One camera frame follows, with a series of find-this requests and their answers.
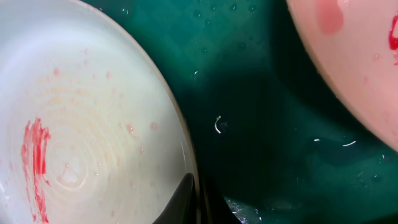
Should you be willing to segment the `light blue plate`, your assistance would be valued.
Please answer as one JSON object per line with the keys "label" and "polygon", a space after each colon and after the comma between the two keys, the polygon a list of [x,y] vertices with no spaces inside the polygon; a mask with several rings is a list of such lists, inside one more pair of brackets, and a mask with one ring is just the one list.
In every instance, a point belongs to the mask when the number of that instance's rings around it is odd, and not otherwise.
{"label": "light blue plate", "polygon": [[1,2],[1,222],[153,223],[197,165],[143,48],[82,1]]}

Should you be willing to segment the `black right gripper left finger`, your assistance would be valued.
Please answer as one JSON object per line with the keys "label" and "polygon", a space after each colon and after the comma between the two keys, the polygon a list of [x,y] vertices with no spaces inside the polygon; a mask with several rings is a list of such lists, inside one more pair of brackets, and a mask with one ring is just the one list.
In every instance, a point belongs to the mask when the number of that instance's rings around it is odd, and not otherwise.
{"label": "black right gripper left finger", "polygon": [[195,181],[192,173],[187,173],[164,211],[153,224],[196,224],[197,199]]}

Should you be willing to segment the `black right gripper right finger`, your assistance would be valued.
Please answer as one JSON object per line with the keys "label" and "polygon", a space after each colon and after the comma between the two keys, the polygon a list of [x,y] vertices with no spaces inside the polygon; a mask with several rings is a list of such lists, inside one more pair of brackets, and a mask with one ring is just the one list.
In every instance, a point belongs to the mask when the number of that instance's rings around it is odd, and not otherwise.
{"label": "black right gripper right finger", "polygon": [[201,222],[203,224],[241,224],[228,207],[213,180],[202,177],[200,190]]}

